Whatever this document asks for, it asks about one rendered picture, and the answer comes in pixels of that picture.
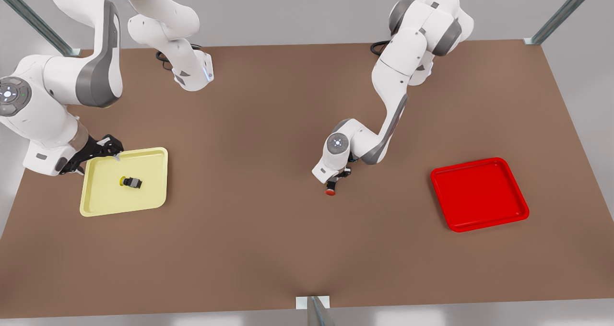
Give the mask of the yellow tray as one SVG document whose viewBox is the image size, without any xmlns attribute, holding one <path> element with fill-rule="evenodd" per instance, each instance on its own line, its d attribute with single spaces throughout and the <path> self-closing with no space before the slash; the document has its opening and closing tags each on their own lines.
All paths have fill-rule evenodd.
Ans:
<svg viewBox="0 0 614 326">
<path fill-rule="evenodd" d="M 80 213 L 85 217 L 153 210 L 166 201 L 165 148 L 124 151 L 87 162 Z"/>
</svg>

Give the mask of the red tray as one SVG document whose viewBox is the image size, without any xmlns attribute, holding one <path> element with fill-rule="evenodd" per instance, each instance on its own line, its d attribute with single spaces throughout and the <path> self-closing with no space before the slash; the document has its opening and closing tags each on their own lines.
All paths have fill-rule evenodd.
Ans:
<svg viewBox="0 0 614 326">
<path fill-rule="evenodd" d="M 500 157 L 437 167 L 430 180 L 447 226 L 456 233 L 522 221 L 530 214 L 509 164 Z"/>
</svg>

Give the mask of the silver frame post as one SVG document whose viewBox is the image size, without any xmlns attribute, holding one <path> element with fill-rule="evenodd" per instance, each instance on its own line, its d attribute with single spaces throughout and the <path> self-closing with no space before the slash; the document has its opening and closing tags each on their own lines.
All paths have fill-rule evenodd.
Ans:
<svg viewBox="0 0 614 326">
<path fill-rule="evenodd" d="M 583 2 L 585 0 L 566 0 L 533 36 L 523 39 L 524 44 L 541 46 Z"/>
<path fill-rule="evenodd" d="M 328 295 L 295 298 L 295 308 L 307 311 L 307 326 L 336 326 L 329 315 L 330 305 Z"/>
<path fill-rule="evenodd" d="M 72 48 L 24 0 L 2 1 L 64 57 L 78 57 L 81 54 L 81 49 Z"/>
</svg>

